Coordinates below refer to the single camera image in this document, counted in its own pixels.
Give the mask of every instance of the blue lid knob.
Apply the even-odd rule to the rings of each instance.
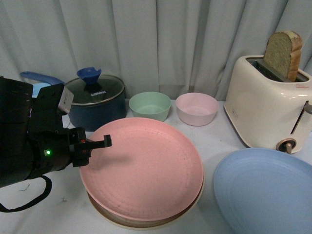
[[[77,71],[77,76],[86,82],[86,84],[95,84],[101,72],[101,69],[97,71],[94,67],[86,67]]]

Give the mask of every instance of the toaster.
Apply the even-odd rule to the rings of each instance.
[[[263,56],[240,57],[224,109],[242,141],[287,153],[301,150],[312,130],[311,80],[299,69],[291,82],[268,68]]]

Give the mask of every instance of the pot handle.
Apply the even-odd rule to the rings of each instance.
[[[40,82],[48,83],[51,85],[60,84],[60,83],[65,84],[65,82],[61,81],[58,78],[46,76],[46,75],[35,73],[35,72],[21,72],[20,76],[24,77],[24,78],[33,79],[33,80],[37,80]]]

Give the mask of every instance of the table surface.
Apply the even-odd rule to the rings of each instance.
[[[197,148],[205,170],[205,186],[198,203],[180,219],[153,230],[140,233],[159,234],[232,234],[215,200],[213,177],[219,162],[228,154],[246,148],[229,122],[224,102],[219,102],[219,110],[213,121],[202,127],[183,123],[172,100],[165,123],[180,130]],[[128,108],[127,117],[133,117]],[[73,128],[68,116],[63,117],[64,127]],[[312,164],[312,134],[303,149],[294,157]],[[46,174],[53,183],[50,195],[39,204],[17,213],[0,213],[1,234],[130,234],[129,230],[107,221],[92,206],[81,182],[79,168],[69,165],[65,170]],[[40,195],[45,182],[33,179],[0,189],[0,202],[7,208],[15,208]]]

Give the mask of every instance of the toast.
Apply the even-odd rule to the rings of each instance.
[[[301,58],[301,37],[293,31],[282,31],[270,36],[263,61],[294,82]]]

